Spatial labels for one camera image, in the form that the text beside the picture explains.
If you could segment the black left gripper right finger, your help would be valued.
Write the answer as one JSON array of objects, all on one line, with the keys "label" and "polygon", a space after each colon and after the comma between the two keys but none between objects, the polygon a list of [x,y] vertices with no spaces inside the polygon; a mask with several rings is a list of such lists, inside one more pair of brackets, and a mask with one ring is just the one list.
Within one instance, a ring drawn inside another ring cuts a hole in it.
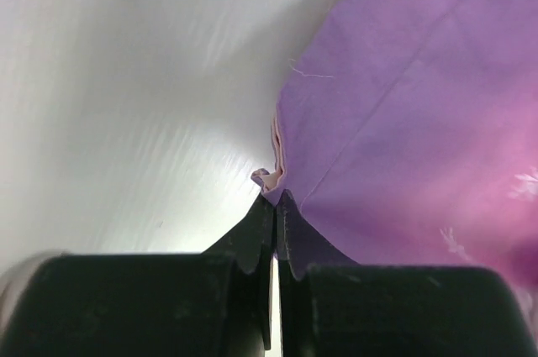
[{"label": "black left gripper right finger", "polygon": [[534,356],[514,294],[490,270],[358,265],[301,215],[275,208],[286,356]]}]

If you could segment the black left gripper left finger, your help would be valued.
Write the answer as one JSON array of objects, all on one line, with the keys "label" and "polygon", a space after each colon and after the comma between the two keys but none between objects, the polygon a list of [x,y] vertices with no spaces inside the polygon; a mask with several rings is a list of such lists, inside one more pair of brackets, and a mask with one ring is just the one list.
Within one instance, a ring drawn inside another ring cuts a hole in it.
[{"label": "black left gripper left finger", "polygon": [[199,254],[62,255],[24,285],[4,356],[261,356],[274,210],[257,198]]}]

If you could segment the purple printed cloth placemat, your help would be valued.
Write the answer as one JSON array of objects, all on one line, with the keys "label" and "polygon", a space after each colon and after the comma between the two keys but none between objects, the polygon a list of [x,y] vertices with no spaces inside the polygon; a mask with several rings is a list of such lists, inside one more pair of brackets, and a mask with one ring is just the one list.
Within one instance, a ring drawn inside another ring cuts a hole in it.
[{"label": "purple printed cloth placemat", "polygon": [[537,0],[340,0],[292,63],[270,202],[361,264],[482,265],[537,310]]}]

